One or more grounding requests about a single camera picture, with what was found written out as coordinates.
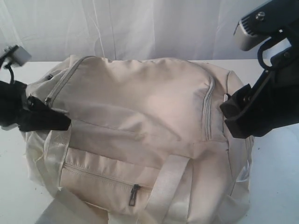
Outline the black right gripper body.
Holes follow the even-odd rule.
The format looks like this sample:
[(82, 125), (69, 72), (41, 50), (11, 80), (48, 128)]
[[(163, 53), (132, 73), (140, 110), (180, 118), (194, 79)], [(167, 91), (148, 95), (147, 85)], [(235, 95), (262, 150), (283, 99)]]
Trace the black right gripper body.
[(275, 128), (299, 122), (299, 48), (291, 45), (263, 61), (263, 52), (277, 42), (266, 41), (258, 50), (264, 71), (257, 82), (244, 86), (242, 95), (242, 135), (261, 137)]

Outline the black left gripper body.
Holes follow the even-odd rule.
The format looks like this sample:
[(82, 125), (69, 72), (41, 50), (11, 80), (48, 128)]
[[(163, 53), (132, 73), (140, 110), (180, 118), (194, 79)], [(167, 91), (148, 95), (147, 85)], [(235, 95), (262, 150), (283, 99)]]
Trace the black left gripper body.
[(14, 81), (12, 84), (0, 82), (0, 125), (27, 126), (28, 110), (24, 108), (27, 102), (25, 90), (27, 84)]

